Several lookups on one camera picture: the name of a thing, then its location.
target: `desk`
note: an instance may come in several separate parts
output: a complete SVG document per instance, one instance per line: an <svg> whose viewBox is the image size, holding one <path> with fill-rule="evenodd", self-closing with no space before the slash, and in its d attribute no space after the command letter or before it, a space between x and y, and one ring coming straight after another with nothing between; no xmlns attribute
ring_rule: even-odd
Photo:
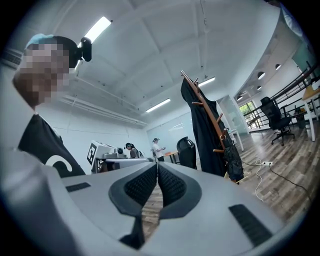
<svg viewBox="0 0 320 256"><path fill-rule="evenodd" d="M239 143L240 143L240 146L241 146L241 150L244 151L244 146L242 145L242 141L241 141L240 135L239 135L239 133L238 133L238 129L228 130L228 133L229 133L229 134L236 134L236 135L238 136Z"/></svg>
<svg viewBox="0 0 320 256"><path fill-rule="evenodd" d="M177 162L176 157L175 157L175 154L178 154L178 156L179 156L179 152L178 152L178 151L175 151L175 152L165 153L165 154L164 154L164 157L170 157L171 163L177 164L177 163L179 163L179 162Z"/></svg>
<svg viewBox="0 0 320 256"><path fill-rule="evenodd" d="M312 117L311 117L311 111L308 106L308 101L310 101L310 100L312 101L312 104L314 106L314 114L315 114L316 120L319 121L318 110L317 110L316 104L314 102L314 98L316 98L318 95L320 95L320 88L313 91L312 86L309 85L306 88L304 95L302 97L302 101L304 102L304 106L305 106L305 109L306 109L306 112L307 112L307 115L309 118L309 122L310 122L311 138L312 138L313 142L316 140L316 136L315 136L314 123L313 123Z"/></svg>

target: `coat rack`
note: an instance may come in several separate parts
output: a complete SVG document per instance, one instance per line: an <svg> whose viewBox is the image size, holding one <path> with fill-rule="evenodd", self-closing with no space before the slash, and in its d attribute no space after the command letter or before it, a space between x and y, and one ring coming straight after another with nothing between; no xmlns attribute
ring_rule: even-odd
<svg viewBox="0 0 320 256"><path fill-rule="evenodd" d="M188 84L191 86L191 88L193 89L195 95L198 97L200 102L192 102L193 105L198 105L201 107L204 107L205 112L208 114L213 127L220 139L220 143L221 146L223 148L223 150L221 149L214 149L213 152L217 152L217 153L224 153L225 152L225 144L224 144L224 140L226 139L226 132L227 129L224 129L223 131L221 131L220 126L218 125L218 122L221 120L222 117L222 113L220 114L220 116L218 117L218 119L216 120L214 114L212 113L209 105L207 104L206 100L202 97L201 93L200 93L200 89L199 89L199 82L198 82L198 78L193 82L188 76L187 74L181 70L181 74L184 76L184 78L186 79L186 81L188 82Z"/></svg>

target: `black coat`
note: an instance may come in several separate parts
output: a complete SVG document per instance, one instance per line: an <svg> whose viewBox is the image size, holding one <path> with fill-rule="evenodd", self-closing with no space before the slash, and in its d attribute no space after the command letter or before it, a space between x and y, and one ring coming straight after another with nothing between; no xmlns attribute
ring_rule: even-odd
<svg viewBox="0 0 320 256"><path fill-rule="evenodd" d="M205 99L209 108L211 109L215 119L217 120L219 114L217 112L217 102L208 100L200 90L202 97ZM191 109L193 133L195 142L198 148L201 170L206 173L211 173L219 176L224 176L226 171L232 180L240 180L243 178L243 168L240 156L236 147L233 145L232 140L228 133L226 139L223 141L225 152L217 153L213 150L222 150L218 134L203 106L192 105L192 102L200 102L197 95L184 79L181 86L181 94L183 99L188 103ZM218 123L221 131L225 129L224 122Z"/></svg>

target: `railing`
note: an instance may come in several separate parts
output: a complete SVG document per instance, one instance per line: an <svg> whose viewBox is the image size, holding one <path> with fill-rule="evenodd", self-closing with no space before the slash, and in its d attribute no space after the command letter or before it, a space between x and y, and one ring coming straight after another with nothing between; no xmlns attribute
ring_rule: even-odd
<svg viewBox="0 0 320 256"><path fill-rule="evenodd" d="M308 85L311 85L314 81L317 81L320 79L320 77L311 78L311 74L313 71L318 67L318 65L314 65L313 67L310 67L309 69L304 70L298 77L296 77L291 83L289 83L286 87L281 89L279 92L277 92L275 95L273 95L270 99L278 106L278 104L290 99L297 93L304 90ZM303 107L304 105L298 106L296 108L293 108L286 112L286 107L300 101L302 98L299 98L295 100L294 102L291 102L290 104L284 105L280 108L280 110L283 110L283 114L285 116L293 116L289 114L289 112L295 111L298 108ZM312 101L308 102L308 104L312 104L312 110L314 111L315 106L313 105ZM252 128L259 128L261 129L263 126L269 124L269 120L267 116L261 111L261 106L253 109L252 111L246 113L243 115L244 119L249 126L249 129Z"/></svg>

